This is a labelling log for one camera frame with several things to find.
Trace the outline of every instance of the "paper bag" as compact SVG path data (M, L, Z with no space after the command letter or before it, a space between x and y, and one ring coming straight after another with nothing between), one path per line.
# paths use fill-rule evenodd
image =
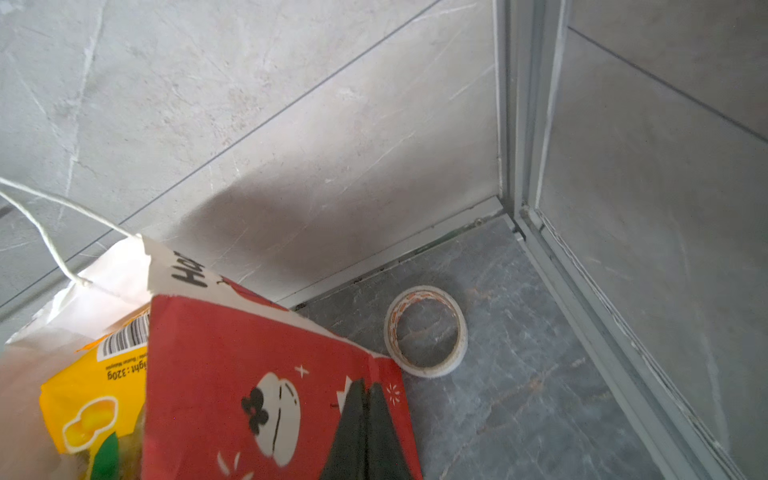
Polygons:
M46 432L40 385L146 304L142 478L422 477L391 359L146 238L115 244L81 275L94 285L58 293L0 359L1 477L82 475ZM146 340L120 336L95 343L110 385L131 372L109 358Z

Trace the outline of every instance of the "white tape roll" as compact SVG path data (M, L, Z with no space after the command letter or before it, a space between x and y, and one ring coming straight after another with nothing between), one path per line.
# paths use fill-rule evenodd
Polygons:
M451 310L458 324L458 337L456 338L453 350L445 360L435 366L420 367L410 363L400 351L400 346L397 343L397 324L400 322L400 317L406 311L406 308L427 299L437 300ZM389 306L386 318L384 319L384 343L386 344L387 352L395 360L395 363L411 375L427 379L448 375L456 369L467 353L467 322L464 320L464 315L456 301L446 292L429 285L414 286L400 293Z

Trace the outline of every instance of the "gray floor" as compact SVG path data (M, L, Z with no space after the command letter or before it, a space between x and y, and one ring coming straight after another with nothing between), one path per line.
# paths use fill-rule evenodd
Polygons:
M404 375L425 478L661 478L502 218L299 312L385 353L389 303L420 284L454 296L469 330L452 374ZM451 338L441 327L403 339L417 353Z

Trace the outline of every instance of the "white string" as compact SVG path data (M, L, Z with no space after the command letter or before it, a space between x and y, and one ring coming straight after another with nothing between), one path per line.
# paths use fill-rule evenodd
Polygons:
M0 190L0 197L5 198L8 203L13 205L14 207L18 208L22 214L24 214L25 217L29 221L32 222L35 227L37 227L38 232L40 232L40 236L43 237L43 241L45 242L45 246L48 247L48 251L51 252L51 256L53 257L53 260L56 262L58 267L61 269L62 272L64 272L64 275L68 276L70 280L75 282L76 284L80 286L90 286L92 282L88 279L85 279L69 269L67 266L67 263L64 261L63 258L61 258L61 255L59 254L58 250L56 250L56 246L53 244L53 240L51 240L51 236L48 235L48 231L45 229L45 227L42 226L40 222L38 222L38 219L35 218L32 213L27 210L27 208L20 204L18 201L16 201L13 197L10 197L6 192Z
M19 182L15 182L13 180L9 180L9 179L4 178L4 177L0 177L0 184L8 185L9 187L13 187L15 189L27 192L28 194L35 195L36 197L42 197L42 198L45 198L46 200L50 200L50 201L55 202L55 203L60 204L60 205L64 205L65 207L69 207L72 210L80 212L81 214L85 215L86 217L90 217L90 218L96 220L97 222L103 223L107 227L110 227L112 230L115 230L117 232L122 233L126 237L136 237L136 235L134 235L134 234L132 234L132 233L126 231L126 230L123 230L121 227L119 227L115 223L112 223L110 220L102 217L101 215L97 214L93 210L90 210L90 209L88 209L86 207L83 207L82 205L80 205L80 204L78 204L76 202L73 202L72 200L69 200L68 198L59 197L56 194L51 194L51 193L43 191L43 190L37 190L37 189L32 188L32 187L27 187L24 184L20 184ZM40 230L40 234L43 235L43 240L45 240L45 235L43 234L43 232L45 231L45 228L43 228L42 225L40 225L37 220L33 220L34 217L32 217L31 214L29 213L29 211L26 210L24 207L20 207L17 204L14 204L14 206L16 208L18 208L19 210L21 210L22 213L24 213L24 215L32 223L35 224L35 226L38 228L38 230ZM45 244L48 245L48 249L51 251L51 255L53 255L53 250L50 247L51 244L48 243L48 241L46 241Z

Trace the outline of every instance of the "aluminum frame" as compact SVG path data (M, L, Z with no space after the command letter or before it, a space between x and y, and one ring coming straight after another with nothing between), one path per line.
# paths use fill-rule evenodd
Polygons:
M746 480L538 209L570 0L495 3L501 192L514 235L664 477Z

